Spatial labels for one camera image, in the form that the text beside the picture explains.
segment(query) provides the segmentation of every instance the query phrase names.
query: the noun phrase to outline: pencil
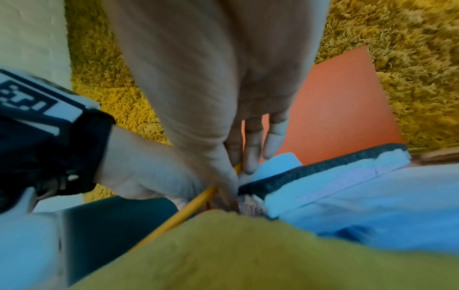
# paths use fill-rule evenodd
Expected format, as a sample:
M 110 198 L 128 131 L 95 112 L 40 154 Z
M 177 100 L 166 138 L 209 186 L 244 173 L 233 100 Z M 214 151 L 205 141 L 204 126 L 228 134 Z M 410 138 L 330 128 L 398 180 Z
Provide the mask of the pencil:
M 237 174 L 239 174 L 242 170 L 242 166 L 236 165 L 234 170 Z M 174 228 L 181 224 L 182 222 L 186 221 L 193 213 L 195 213 L 201 206 L 203 206 L 206 202 L 212 199 L 217 193 L 217 189 L 212 186 L 207 188 L 203 193 L 198 195 L 195 199 L 193 199 L 189 204 L 187 204 L 181 211 L 170 217 L 166 220 L 162 225 L 157 227 L 154 231 L 152 231 L 148 236 L 146 236 L 143 240 L 141 240 L 138 244 L 136 244 L 130 251 L 137 250 L 149 242 L 151 242 L 156 237 L 164 234 L 171 228 Z

